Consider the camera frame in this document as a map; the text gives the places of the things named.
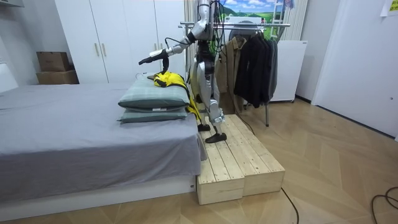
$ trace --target clothes rack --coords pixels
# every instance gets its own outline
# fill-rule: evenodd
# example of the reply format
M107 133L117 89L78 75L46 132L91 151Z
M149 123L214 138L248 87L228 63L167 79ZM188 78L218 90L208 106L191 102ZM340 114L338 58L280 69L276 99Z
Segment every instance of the clothes rack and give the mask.
M185 29L185 35L188 35L189 29L193 27L195 22L180 22L181 25L178 26L178 28L184 28ZM226 30L263 30L266 27L280 27L279 33L277 34L277 39L276 41L279 42L280 38L282 37L282 34L285 31L286 27L290 27L290 24L254 24L254 23L232 23L232 22L225 22L218 24L216 27L217 29L226 29ZM185 51L185 61L187 62L189 60L189 55L188 51ZM269 107L268 104L266 106L266 126L269 127Z

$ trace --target mattress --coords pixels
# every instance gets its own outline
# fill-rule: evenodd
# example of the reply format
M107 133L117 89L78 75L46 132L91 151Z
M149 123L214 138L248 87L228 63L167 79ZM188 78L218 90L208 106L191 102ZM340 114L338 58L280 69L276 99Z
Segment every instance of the mattress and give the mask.
M197 175L195 116L121 124L129 84L23 86L0 93L0 202Z

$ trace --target pillow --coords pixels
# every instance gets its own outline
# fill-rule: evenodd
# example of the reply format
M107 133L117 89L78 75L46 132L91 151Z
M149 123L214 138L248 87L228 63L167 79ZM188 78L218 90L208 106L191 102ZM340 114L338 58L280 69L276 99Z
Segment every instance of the pillow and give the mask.
M136 111L169 111L189 105L187 92L180 86L158 87L154 81L141 78L128 89L119 106Z
M119 121L123 123L149 122L149 121L167 121L173 119L182 119L188 116L185 108L174 111L162 112L136 112L126 109Z

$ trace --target yellow cloth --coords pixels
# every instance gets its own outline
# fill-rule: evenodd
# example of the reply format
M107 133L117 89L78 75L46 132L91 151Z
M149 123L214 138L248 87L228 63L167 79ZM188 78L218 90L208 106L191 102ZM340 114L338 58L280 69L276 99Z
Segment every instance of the yellow cloth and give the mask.
M155 86L159 87L180 86L184 88L187 91L187 95L190 102L190 104L187 107L187 110L193 113L196 116L197 120L200 119L197 105L194 102L193 98L190 96L187 85L185 84L185 80L182 78L181 75L167 71L164 74L158 73L154 75L154 77L155 77L154 79Z

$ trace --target cabinet handle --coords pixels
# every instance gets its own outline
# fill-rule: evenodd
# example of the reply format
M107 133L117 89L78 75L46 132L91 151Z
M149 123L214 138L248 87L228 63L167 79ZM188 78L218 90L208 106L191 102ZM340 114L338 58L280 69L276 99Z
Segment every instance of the cabinet handle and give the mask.
M106 57L106 50L105 50L105 45L102 43L102 49L104 50L104 56Z
M95 51L97 52L97 56L100 56L100 53L98 52L97 43L95 43L94 46L95 46Z

